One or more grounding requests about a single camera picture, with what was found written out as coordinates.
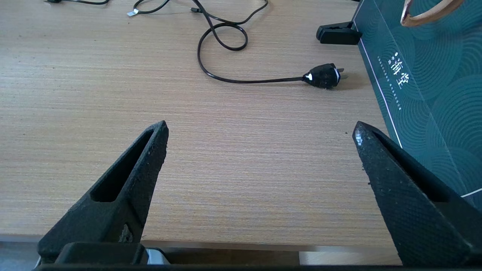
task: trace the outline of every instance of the wooden table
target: wooden table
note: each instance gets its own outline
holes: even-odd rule
[[[272,0],[244,25],[244,51],[212,36],[202,51],[212,72],[242,80],[333,62],[349,75],[333,91],[213,80],[196,61],[207,23],[190,1],[128,17],[133,2],[2,3],[1,240],[39,239],[138,134],[166,120],[145,241],[393,247],[351,139],[358,120],[385,129],[361,55],[315,39],[319,25],[349,21],[355,2]],[[262,4],[204,2],[230,20]],[[242,43],[235,30],[219,33]]]

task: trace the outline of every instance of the teal box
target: teal box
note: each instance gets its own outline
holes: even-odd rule
[[[361,0],[353,17],[389,135],[482,211],[482,0],[417,27],[401,25],[403,4]]]

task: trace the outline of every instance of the bag handle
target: bag handle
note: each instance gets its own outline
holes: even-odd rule
[[[400,23],[404,27],[416,27],[441,19],[456,10],[464,0],[442,0],[430,10],[415,17],[410,15],[410,6],[413,2],[414,0],[405,0],[402,18],[400,20]]]

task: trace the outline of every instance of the cable connector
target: cable connector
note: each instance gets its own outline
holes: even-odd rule
[[[316,66],[303,75],[303,82],[319,88],[333,88],[347,75],[340,75],[344,68],[337,69],[333,63]]]
[[[128,15],[129,17],[132,17],[132,16],[134,16],[134,15],[136,15],[136,14],[138,14],[138,13],[139,13],[139,10],[138,10],[138,9],[134,9],[133,11],[128,12],[127,15]]]

